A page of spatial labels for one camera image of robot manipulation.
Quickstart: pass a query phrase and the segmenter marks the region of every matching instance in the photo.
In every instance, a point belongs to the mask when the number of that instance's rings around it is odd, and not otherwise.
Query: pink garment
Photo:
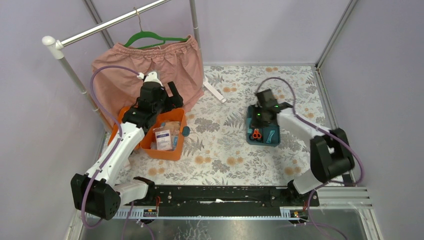
[[[197,100],[203,96],[202,58],[195,38],[188,36],[186,42],[168,43],[152,48],[136,49],[115,44],[92,62],[93,72],[103,66],[119,65],[134,69],[140,73],[157,71],[159,80],[168,87],[173,81],[182,96],[183,109],[189,112]],[[143,81],[134,73],[118,68],[107,68],[99,72],[94,80],[94,91],[106,110],[118,118],[123,107],[131,106],[140,96]],[[111,118],[106,117],[111,126]]]

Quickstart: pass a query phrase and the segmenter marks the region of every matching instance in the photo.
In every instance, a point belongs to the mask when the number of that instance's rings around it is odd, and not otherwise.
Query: glass panel
[[[354,209],[312,210],[316,223],[328,224],[341,230],[349,240],[367,239],[360,215]],[[84,229],[81,240],[121,239],[124,219],[103,221],[95,229]],[[294,227],[284,220],[162,220],[149,224],[156,240],[327,240],[313,225]],[[343,237],[325,229],[334,239]],[[146,227],[141,228],[130,219],[125,229],[125,240],[150,240]]]

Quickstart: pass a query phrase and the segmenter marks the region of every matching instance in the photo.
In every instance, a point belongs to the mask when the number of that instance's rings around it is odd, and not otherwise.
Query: scissors handle
[[[261,139],[262,138],[262,134],[259,132],[259,130],[257,128],[255,128],[252,135],[253,135],[254,139]]]

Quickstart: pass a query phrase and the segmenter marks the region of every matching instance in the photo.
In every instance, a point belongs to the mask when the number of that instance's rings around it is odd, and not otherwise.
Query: elastic waistband
[[[134,47],[125,47],[122,43],[116,43],[111,49],[113,52],[131,55],[131,56],[140,56],[145,58],[158,57],[161,55],[166,55],[168,53],[175,53],[176,51],[188,48],[188,47],[197,47],[198,43],[192,35],[188,35],[188,40],[185,42],[175,42],[175,43],[166,43],[159,46],[154,46],[146,49],[137,49]]]

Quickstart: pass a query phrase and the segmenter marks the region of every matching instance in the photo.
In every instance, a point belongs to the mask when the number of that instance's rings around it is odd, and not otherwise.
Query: plastic bag
[[[156,137],[156,145],[151,144],[151,149],[160,151],[173,151],[177,147],[178,135],[180,134],[181,122],[168,121],[163,122],[160,127],[154,128],[153,133]]]

